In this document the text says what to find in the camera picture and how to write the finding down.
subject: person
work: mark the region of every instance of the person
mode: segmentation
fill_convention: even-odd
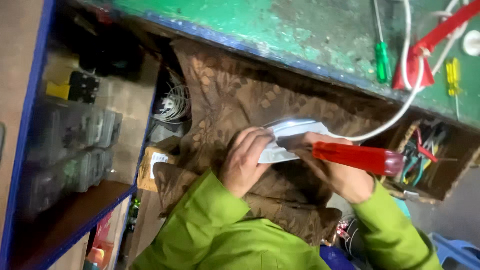
[[[269,129],[242,131],[219,177],[208,170],[196,180],[132,268],[329,269],[319,256],[320,247],[308,245],[267,219],[241,221],[250,209],[241,198],[269,168],[270,164],[258,164],[258,160],[272,140]],[[442,269],[427,236],[413,227],[382,185],[365,171],[313,159],[308,146],[317,141],[352,143],[306,133],[299,140],[303,147],[295,153],[352,205],[374,269]]]

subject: screwdriver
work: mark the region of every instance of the screwdriver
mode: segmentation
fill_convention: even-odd
[[[319,160],[347,165],[377,175],[397,176],[405,165],[402,154],[373,147],[316,142],[312,155]]]
[[[375,46],[375,57],[377,59],[377,80],[381,84],[385,84],[392,79],[392,70],[390,69],[390,62],[388,61],[387,44],[384,42],[382,34],[382,25],[380,23],[380,15],[378,13],[377,0],[373,0],[375,5],[375,14],[377,16],[378,33],[380,36],[380,43]]]
[[[460,64],[457,58],[446,63],[447,67],[447,81],[448,81],[448,95],[453,97],[455,96],[455,105],[456,105],[456,119],[460,121],[460,112],[458,110],[458,94],[462,92],[458,83],[460,82]]]

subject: green workbench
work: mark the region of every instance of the green workbench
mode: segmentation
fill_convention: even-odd
[[[384,38],[395,68],[405,35],[403,3],[378,0]],[[105,0],[90,0],[102,5]],[[411,0],[415,33],[420,19],[444,10],[449,0]],[[261,57],[321,80],[369,94],[406,100],[408,93],[376,81],[374,46],[378,42],[372,0],[113,0],[110,7],[190,36]],[[434,19],[426,31],[436,24]],[[480,30],[480,17],[466,33]],[[463,52],[459,39],[449,57],[461,64],[460,122],[480,128],[480,58]],[[429,60],[433,67],[445,42]],[[443,66],[436,84],[413,105],[456,121],[455,99],[447,94]]]

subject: floral patterned fabric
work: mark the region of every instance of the floral patterned fabric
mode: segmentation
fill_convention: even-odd
[[[164,187],[159,188],[164,209],[170,206],[171,210],[195,175],[209,167],[219,171],[232,138],[247,127],[286,117],[309,117],[333,133],[357,135],[390,116],[387,104],[379,105],[353,91],[346,93],[340,87],[191,40],[177,40],[172,46],[190,90],[192,128],[180,143],[179,173],[157,180]],[[296,160],[274,164],[244,199],[252,207],[248,218],[268,218],[307,243],[319,245],[322,239],[331,240],[341,217],[339,210],[325,208],[331,195]]]

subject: red screwdriver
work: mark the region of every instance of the red screwdriver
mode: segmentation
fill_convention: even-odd
[[[402,154],[382,148],[316,142],[312,154],[316,159],[347,165],[376,175],[397,176],[404,166]]]

